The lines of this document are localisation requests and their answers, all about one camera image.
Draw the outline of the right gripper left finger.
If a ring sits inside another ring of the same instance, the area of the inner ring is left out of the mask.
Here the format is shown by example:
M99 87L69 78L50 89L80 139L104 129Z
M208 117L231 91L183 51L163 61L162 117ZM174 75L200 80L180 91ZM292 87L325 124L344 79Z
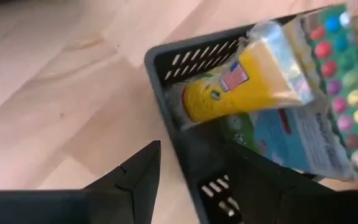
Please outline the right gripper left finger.
M0 190L0 224L151 224L160 164L154 140L83 189Z

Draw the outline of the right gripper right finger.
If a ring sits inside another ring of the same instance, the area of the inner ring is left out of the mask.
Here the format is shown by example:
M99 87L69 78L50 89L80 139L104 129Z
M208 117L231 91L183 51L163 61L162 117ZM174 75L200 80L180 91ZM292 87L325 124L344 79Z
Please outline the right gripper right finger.
M228 147L228 177L245 224L358 224L358 190L332 190L250 149Z

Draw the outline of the yellow packet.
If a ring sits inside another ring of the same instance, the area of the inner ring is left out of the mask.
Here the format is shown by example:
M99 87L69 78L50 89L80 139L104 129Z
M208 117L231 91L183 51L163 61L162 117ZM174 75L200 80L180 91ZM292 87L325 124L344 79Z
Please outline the yellow packet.
M182 129L227 115L304 106L314 100L308 79L275 21L256 24L222 65L165 92Z

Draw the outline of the yellow green crayon box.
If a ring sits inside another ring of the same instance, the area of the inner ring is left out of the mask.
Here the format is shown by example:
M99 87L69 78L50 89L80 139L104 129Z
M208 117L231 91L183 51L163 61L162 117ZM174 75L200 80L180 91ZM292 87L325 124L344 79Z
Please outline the yellow green crayon box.
M315 93L310 171L358 183L358 0L304 12L283 28Z

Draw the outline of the black plastic slotted basket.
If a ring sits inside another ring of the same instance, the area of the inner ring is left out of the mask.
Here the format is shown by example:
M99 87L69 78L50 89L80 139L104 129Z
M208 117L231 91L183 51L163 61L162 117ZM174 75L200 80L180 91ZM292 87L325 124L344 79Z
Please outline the black plastic slotted basket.
M228 147L218 121L182 131L174 120L165 90L224 62L235 52L249 26L151 48L145 67L169 138L180 163L201 224L245 224L228 177Z

